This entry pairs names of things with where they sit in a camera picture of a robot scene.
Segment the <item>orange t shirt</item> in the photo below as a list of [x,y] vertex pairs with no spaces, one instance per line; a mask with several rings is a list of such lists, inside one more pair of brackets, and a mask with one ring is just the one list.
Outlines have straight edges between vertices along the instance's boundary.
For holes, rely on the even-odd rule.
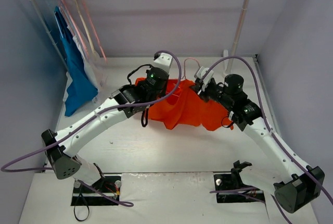
[[233,129],[233,122],[228,118],[228,111],[217,102],[204,102],[191,89],[193,81],[183,80],[176,86],[177,80],[170,79],[166,92],[176,89],[170,97],[149,107],[148,116],[142,113],[141,123],[155,120],[163,122],[164,126],[172,130],[177,125],[203,126],[208,131],[215,131],[220,127]]

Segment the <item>pink wire hanger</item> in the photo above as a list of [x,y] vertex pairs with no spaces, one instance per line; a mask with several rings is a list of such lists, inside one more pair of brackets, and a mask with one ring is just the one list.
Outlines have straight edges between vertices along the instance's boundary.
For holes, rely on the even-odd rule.
[[183,61],[183,76],[182,80],[187,79],[187,70],[189,69],[198,69],[200,68],[200,62],[199,60],[193,58],[193,57],[187,57]]

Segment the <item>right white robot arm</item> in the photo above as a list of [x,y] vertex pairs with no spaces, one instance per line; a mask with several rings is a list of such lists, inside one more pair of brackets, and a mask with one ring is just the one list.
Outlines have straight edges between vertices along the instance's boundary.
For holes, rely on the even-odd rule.
[[288,213],[319,197],[325,174],[319,166],[311,167],[300,158],[266,123],[261,108],[242,90],[244,79],[237,74],[225,77],[224,84],[218,84],[208,75],[195,75],[192,86],[204,102],[217,102],[228,113],[228,118],[241,132],[247,135],[273,163],[273,171],[255,169],[251,162],[234,162],[230,182],[237,189],[253,186],[271,194]]

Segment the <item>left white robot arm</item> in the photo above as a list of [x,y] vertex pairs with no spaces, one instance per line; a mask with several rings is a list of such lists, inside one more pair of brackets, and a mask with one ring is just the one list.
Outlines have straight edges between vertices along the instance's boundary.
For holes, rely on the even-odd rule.
[[116,90],[98,108],[72,126],[41,134],[48,161],[57,179],[72,177],[83,181],[91,192],[104,187],[104,175],[96,163],[89,163],[78,152],[98,135],[119,122],[144,112],[147,103],[165,94],[170,69],[154,64],[147,77],[137,84],[124,85]]

